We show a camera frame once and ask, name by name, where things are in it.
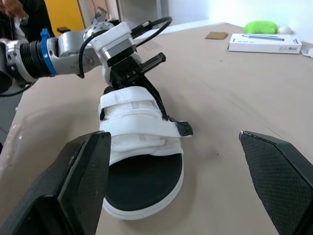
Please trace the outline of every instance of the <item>table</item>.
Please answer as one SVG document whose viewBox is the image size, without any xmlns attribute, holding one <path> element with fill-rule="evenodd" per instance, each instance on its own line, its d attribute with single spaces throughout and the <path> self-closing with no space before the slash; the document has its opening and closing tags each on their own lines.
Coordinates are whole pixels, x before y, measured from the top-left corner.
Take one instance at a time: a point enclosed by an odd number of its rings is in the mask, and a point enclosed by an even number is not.
<svg viewBox="0 0 313 235">
<path fill-rule="evenodd" d="M 182 140 L 185 178 L 173 203 L 151 217 L 120 221 L 102 211 L 98 235 L 278 234 L 254 190 L 238 134 L 290 141 L 312 163 L 313 60 L 229 52 L 230 36 L 204 39 L 210 31 L 242 28 L 225 23 L 163 34 L 139 48 L 143 60 L 166 55 L 147 77 L 169 115 L 194 128 Z M 25 92 L 0 156 L 0 225 L 66 142 L 98 130 L 105 87 L 96 68 L 84 80 L 42 78 Z"/>
</svg>

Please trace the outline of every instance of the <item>blue ring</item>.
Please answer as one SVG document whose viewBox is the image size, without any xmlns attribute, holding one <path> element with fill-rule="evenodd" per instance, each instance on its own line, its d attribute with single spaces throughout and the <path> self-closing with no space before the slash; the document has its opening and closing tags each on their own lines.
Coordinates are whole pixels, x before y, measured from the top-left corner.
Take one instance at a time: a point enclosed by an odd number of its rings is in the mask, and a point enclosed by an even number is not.
<svg viewBox="0 0 313 235">
<path fill-rule="evenodd" d="M 56 72 L 56 70 L 54 69 L 54 67 L 51 63 L 51 60 L 50 60 L 50 57 L 48 54 L 47 39 L 50 37 L 50 35 L 48 33 L 47 28 L 43 29 L 43 31 L 41 32 L 41 37 L 42 37 L 42 40 L 41 40 L 40 47 L 41 47 L 41 52 L 42 52 L 43 57 L 44 57 L 45 64 L 47 65 L 47 67 L 48 67 L 48 69 L 52 75 L 58 75 L 58 73 Z"/>
</svg>

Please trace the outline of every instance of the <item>black tab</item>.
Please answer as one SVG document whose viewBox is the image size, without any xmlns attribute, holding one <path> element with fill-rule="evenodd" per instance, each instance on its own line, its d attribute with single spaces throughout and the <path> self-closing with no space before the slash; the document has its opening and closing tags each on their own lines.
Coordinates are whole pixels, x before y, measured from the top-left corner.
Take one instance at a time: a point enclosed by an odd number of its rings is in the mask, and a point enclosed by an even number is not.
<svg viewBox="0 0 313 235">
<path fill-rule="evenodd" d="M 182 137 L 192 136 L 194 134 L 191 125 L 187 121 L 177 122 L 176 127 Z"/>
</svg>

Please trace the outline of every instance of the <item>white sandal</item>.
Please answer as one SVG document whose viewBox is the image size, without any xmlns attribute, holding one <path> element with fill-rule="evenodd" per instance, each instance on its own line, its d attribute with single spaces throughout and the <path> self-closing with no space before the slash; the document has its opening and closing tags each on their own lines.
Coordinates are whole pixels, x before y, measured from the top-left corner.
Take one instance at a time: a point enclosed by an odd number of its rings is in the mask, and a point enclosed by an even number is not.
<svg viewBox="0 0 313 235">
<path fill-rule="evenodd" d="M 103 208 L 116 218 L 136 220 L 169 205 L 182 185 L 179 139 L 192 135 L 190 125 L 163 120 L 154 97 L 143 87 L 103 95 L 99 116 L 100 131 L 112 136 Z"/>
</svg>

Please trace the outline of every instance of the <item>green plush toy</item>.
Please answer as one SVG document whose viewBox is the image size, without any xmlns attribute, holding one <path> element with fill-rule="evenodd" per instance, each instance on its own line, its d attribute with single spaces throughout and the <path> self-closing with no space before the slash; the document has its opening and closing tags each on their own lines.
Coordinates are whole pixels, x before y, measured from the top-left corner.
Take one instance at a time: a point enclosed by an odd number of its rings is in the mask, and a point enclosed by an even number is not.
<svg viewBox="0 0 313 235">
<path fill-rule="evenodd" d="M 275 34 L 277 25 L 272 21 L 252 21 L 245 26 L 245 33 Z"/>
</svg>

